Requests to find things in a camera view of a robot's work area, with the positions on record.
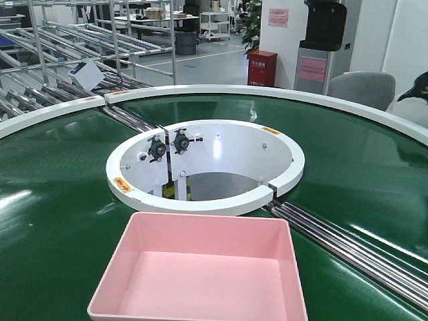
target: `gray chair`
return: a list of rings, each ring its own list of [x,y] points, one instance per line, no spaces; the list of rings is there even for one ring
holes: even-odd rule
[[[385,111],[395,96],[395,78],[380,72],[349,72],[331,79],[328,96]]]

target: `white inner ring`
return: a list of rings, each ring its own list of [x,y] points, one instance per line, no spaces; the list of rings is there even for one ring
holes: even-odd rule
[[[182,153],[174,145],[179,130],[191,141]],[[169,138],[169,161],[167,155],[154,160],[149,151],[153,137],[163,143]],[[241,215],[264,206],[274,194],[296,186],[303,169],[304,153],[291,138],[236,120],[195,120],[144,132],[119,145],[106,165],[113,193],[136,210],[214,215]],[[255,181],[256,188],[222,199],[186,201],[187,177],[203,173],[240,175]],[[162,198],[169,174],[176,199]]]

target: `green plant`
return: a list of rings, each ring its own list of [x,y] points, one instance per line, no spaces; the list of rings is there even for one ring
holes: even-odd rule
[[[251,0],[247,3],[247,15],[242,17],[245,32],[242,37],[242,44],[245,44],[245,53],[259,49],[260,45],[260,21],[261,21],[261,1]]]

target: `yellow warning label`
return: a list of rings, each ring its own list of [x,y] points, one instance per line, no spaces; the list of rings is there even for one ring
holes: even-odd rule
[[[119,188],[122,190],[123,193],[131,192],[132,190],[131,186],[129,186],[129,184],[124,179],[121,179],[120,177],[116,177],[114,181],[116,182],[116,184],[119,186]]]
[[[262,129],[264,129],[264,130],[266,130],[268,132],[271,132],[272,134],[275,134],[275,135],[281,134],[281,132],[278,132],[277,130],[274,130],[274,129],[270,128],[270,127],[263,127]]]

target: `circular opening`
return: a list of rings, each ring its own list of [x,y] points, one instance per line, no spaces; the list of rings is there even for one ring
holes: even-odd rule
[[[140,211],[239,215],[294,187],[304,155],[258,124],[196,120],[123,142],[106,170],[114,194]]]

